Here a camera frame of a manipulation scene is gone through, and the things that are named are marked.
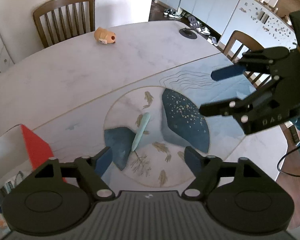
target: table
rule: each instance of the table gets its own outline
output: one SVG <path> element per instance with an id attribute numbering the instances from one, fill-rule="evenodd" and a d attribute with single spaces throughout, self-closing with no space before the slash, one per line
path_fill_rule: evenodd
<path id="1" fill-rule="evenodd" d="M 244 76 L 212 82 L 211 71 L 231 62 L 204 38 L 179 35 L 183 27 L 174 21 L 118 26 L 111 28 L 118 37 L 116 44 L 101 45 L 87 33 L 26 58 L 0 77 L 0 135 L 23 123 L 50 144 L 60 161 L 68 162 L 101 150 L 105 130 L 125 126 L 135 131 L 138 115 L 149 111 L 153 125 L 149 123 L 149 134 L 142 137 L 140 147 L 141 157 L 156 154 L 149 160 L 155 175 L 147 178 L 134 173 L 130 159 L 127 167 L 131 168 L 120 171 L 111 164 L 103 180 L 116 193 L 148 187 L 182 191 L 194 177 L 182 163 L 186 142 L 163 128 L 168 122 L 164 115 L 155 118 L 163 109 L 163 94 L 176 92 L 185 101 L 181 108 L 195 108 L 225 98 L 244 98 L 254 91 Z M 124 118 L 117 118 L 121 110 Z M 187 116 L 192 122 L 191 114 Z M 248 157 L 276 179 L 276 162 L 287 150 L 279 127 L 245 136 L 232 117 L 200 121 L 208 127 L 200 130 L 207 142 L 202 145 L 203 154 L 226 161 Z M 190 124 L 187 131 L 194 128 Z"/>

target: wooden chair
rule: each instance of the wooden chair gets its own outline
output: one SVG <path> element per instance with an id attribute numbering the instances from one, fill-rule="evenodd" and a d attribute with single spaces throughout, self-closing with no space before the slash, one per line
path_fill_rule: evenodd
<path id="1" fill-rule="evenodd" d="M 47 29 L 49 32 L 49 36 L 51 39 L 51 43 L 55 44 L 58 42 L 61 42 L 61 35 L 60 35 L 60 31 L 59 31 L 59 26 L 57 24 L 57 18 L 56 18 L 56 14 L 54 12 L 55 9 L 58 9 L 59 12 L 59 20 L 60 20 L 60 26 L 63 32 L 63 36 L 64 39 L 67 40 L 67 31 L 66 31 L 66 26 L 65 26 L 65 21 L 62 15 L 62 10 L 61 8 L 63 6 L 66 7 L 66 20 L 67 20 L 67 24 L 68 24 L 68 28 L 70 31 L 70 35 L 71 37 L 69 38 L 73 38 L 74 37 L 74 32 L 73 32 L 73 25 L 71 22 L 71 17 L 70 17 L 70 10 L 69 10 L 69 5 L 72 4 L 73 7 L 73 14 L 74 14 L 74 23 L 75 23 L 75 28 L 77 31 L 77 34 L 79 35 L 79 21 L 78 21 L 78 12 L 77 12 L 77 8 L 76 8 L 76 3 L 80 3 L 80 7 L 81 7 L 81 18 L 82 18 L 82 28 L 83 28 L 83 32 L 86 33 L 86 21 L 85 21 L 85 14 L 84 14 L 84 7 L 83 7 L 83 2 L 89 2 L 89 18 L 90 18 L 90 31 L 95 31 L 95 0 L 50 0 L 46 3 L 44 3 L 43 5 L 41 5 L 39 8 L 37 8 L 34 12 L 33 12 L 33 20 L 34 20 L 34 24 L 37 28 L 37 31 L 39 33 L 41 42 L 43 44 L 43 46 L 45 48 L 47 48 L 49 46 L 47 38 L 45 36 L 43 27 L 42 27 L 42 23 L 40 21 L 40 17 L 42 15 L 44 15 L 44 19 L 47 25 Z M 53 37 L 53 33 L 52 33 L 52 29 L 51 29 L 51 25 L 49 22 L 49 18 L 48 18 L 48 13 L 51 12 L 51 17 L 52 17 L 52 22 L 53 22 L 53 26 L 54 26 L 54 30 L 57 36 L 58 41 L 55 42 L 55 39 Z"/>
<path id="2" fill-rule="evenodd" d="M 229 52 L 231 51 L 232 46 L 234 45 L 234 43 L 236 41 L 239 41 L 241 44 L 241 46 L 239 47 L 239 49 L 235 52 L 235 54 L 231 57 L 229 55 Z M 227 45 L 225 46 L 225 49 L 223 51 L 223 54 L 226 55 L 231 62 L 235 62 L 237 60 L 237 57 L 240 53 L 240 51 L 243 49 L 243 47 L 246 46 L 249 51 L 255 51 L 255 50 L 260 50 L 260 49 L 264 49 L 261 44 L 259 42 L 257 42 L 254 38 L 250 37 L 249 35 L 240 32 L 240 31 L 234 31 L 227 43 Z M 259 85 L 256 84 L 256 82 L 259 80 L 259 78 L 263 75 L 262 73 L 259 74 L 255 74 L 254 72 L 245 72 L 244 75 L 247 77 L 247 79 L 251 82 L 251 84 L 255 87 L 255 88 L 259 88 L 261 86 L 263 86 L 269 79 L 270 79 L 270 75 L 263 80 Z"/>

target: sneaker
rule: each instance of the sneaker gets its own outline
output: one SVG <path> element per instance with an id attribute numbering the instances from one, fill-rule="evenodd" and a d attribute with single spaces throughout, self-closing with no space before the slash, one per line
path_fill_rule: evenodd
<path id="1" fill-rule="evenodd" d="M 207 39 L 207 41 L 209 43 L 211 43 L 212 45 L 214 45 L 214 46 L 218 46 L 217 39 L 215 37 L 209 36 L 209 38 Z"/>
<path id="2" fill-rule="evenodd" d="M 204 35 L 210 35 L 211 34 L 210 30 L 207 27 L 204 27 L 201 33 L 204 34 Z"/>
<path id="3" fill-rule="evenodd" d="M 172 18 L 176 18 L 176 19 L 181 19 L 182 18 L 182 16 L 180 14 L 177 14 L 176 11 L 174 11 L 172 13 L 169 13 L 168 16 L 172 17 Z"/>
<path id="4" fill-rule="evenodd" d="M 163 11 L 163 14 L 164 15 L 168 15 L 169 13 L 172 13 L 173 12 L 173 9 L 172 8 L 169 8 L 169 9 L 165 9 L 164 11 Z"/>
<path id="5" fill-rule="evenodd" d="M 201 22 L 197 21 L 198 25 L 201 26 Z M 190 26 L 192 26 L 192 23 L 190 23 Z"/>

